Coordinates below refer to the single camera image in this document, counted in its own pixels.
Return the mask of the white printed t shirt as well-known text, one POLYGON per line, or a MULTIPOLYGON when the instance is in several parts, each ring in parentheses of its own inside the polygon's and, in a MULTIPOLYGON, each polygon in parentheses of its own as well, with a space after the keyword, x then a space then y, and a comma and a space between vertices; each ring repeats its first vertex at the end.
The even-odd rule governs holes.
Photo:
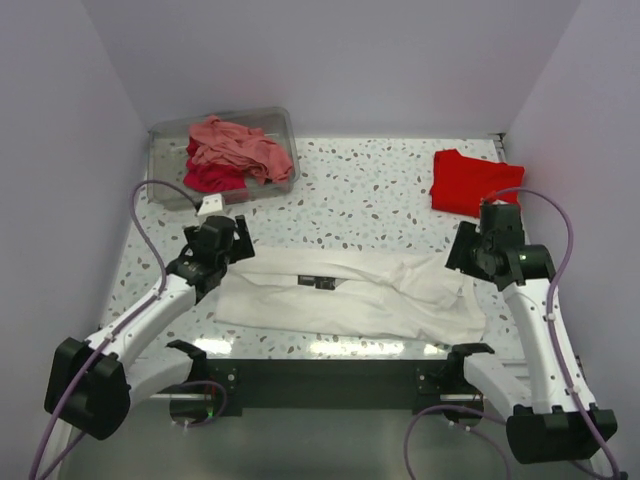
POLYGON ((215 314, 221 322, 252 328, 477 342, 486 316, 473 281, 445 261, 443 253, 262 246, 229 268, 215 314))

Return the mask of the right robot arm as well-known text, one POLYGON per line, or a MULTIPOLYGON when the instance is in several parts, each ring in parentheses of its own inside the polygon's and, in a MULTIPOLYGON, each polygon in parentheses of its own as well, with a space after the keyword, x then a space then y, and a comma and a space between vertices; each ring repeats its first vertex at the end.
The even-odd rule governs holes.
POLYGON ((529 245, 516 204, 480 207, 480 222, 458 228, 447 268, 494 284, 516 323, 528 383, 509 373, 484 344, 456 345, 445 369, 459 393, 477 388, 506 422, 511 452, 522 464, 589 460, 617 431, 598 407, 573 353, 552 282, 548 249, 529 245))

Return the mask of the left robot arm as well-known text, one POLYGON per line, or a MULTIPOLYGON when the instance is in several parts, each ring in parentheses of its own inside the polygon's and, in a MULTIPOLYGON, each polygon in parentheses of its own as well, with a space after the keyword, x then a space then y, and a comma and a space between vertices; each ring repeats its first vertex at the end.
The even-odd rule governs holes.
POLYGON ((179 256, 123 319, 57 347, 44 400, 52 417, 98 440, 111 436, 133 404, 129 371, 136 359, 169 324, 218 288, 230 265, 255 256, 242 215, 213 215, 184 234, 179 256))

